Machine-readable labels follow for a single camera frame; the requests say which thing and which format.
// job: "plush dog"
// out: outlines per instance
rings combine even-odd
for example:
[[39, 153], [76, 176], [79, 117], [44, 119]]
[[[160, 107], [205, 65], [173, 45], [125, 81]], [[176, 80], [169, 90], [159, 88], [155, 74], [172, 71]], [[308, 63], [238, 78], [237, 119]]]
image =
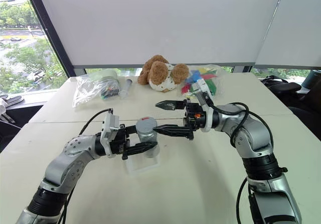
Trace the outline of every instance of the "plush dog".
[[141, 85], [150, 84], [156, 91], [168, 92], [184, 81], [189, 75], [189, 69], [185, 64], [175, 66], [161, 55], [150, 58], [142, 68], [138, 83]]

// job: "black chair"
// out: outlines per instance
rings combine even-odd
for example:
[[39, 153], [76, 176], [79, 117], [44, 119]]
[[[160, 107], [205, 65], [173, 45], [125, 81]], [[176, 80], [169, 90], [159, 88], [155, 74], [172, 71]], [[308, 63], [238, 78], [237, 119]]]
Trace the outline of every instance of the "black chair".
[[321, 80], [307, 94], [299, 94], [297, 83], [274, 84], [268, 87], [321, 141]]

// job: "stuffed animal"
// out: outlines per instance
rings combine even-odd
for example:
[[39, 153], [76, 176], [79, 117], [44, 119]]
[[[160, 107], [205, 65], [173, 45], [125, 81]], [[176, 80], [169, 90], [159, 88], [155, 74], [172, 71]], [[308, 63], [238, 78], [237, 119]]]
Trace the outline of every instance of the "stuffed animal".
[[142, 68], [138, 83], [149, 85], [156, 91], [168, 92], [184, 81], [189, 75], [189, 69], [185, 64], [175, 66], [161, 55], [150, 58]]

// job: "road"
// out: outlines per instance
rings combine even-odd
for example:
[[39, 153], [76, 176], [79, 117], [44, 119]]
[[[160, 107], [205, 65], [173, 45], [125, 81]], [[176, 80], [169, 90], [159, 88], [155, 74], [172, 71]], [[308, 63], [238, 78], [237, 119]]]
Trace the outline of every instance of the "road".
[[[42, 30], [32, 30], [32, 34], [42, 36], [45, 33]], [[31, 36], [28, 30], [0, 30], [0, 36]]]

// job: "white table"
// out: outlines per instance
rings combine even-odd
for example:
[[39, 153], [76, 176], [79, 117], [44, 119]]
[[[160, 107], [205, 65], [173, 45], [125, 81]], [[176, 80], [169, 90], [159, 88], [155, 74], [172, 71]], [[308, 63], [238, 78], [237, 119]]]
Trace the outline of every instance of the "white table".
[[[321, 219], [320, 142], [294, 116], [264, 116], [275, 155], [286, 174], [304, 223]], [[179, 124], [181, 120], [158, 120]], [[125, 121], [127, 126], [135, 121]], [[49, 162], [83, 123], [29, 123], [0, 154], [0, 223], [15, 223]], [[100, 130], [93, 122], [84, 134]], [[160, 166], [128, 175], [120, 156], [101, 157], [86, 167], [68, 206], [68, 224], [236, 223], [235, 202], [245, 177], [242, 160], [226, 134], [214, 130], [185, 138], [158, 137]], [[242, 223], [252, 223], [246, 189]]]
[[[156, 119], [181, 118], [183, 110], [165, 111], [154, 105], [163, 100], [183, 100], [180, 89], [163, 93], [149, 85], [139, 85], [136, 77], [129, 77], [133, 84], [129, 97], [121, 100], [118, 96], [106, 100], [94, 99], [83, 106], [72, 108], [76, 89], [76, 78], [69, 78], [58, 92], [39, 110], [30, 123], [86, 122], [98, 111], [112, 107], [121, 120], [137, 120], [144, 116]], [[119, 77], [124, 83], [125, 77]], [[292, 112], [283, 105], [252, 73], [233, 73], [220, 77], [215, 105], [240, 101], [247, 104], [258, 115], [285, 115]], [[101, 121], [104, 116], [95, 120]]]

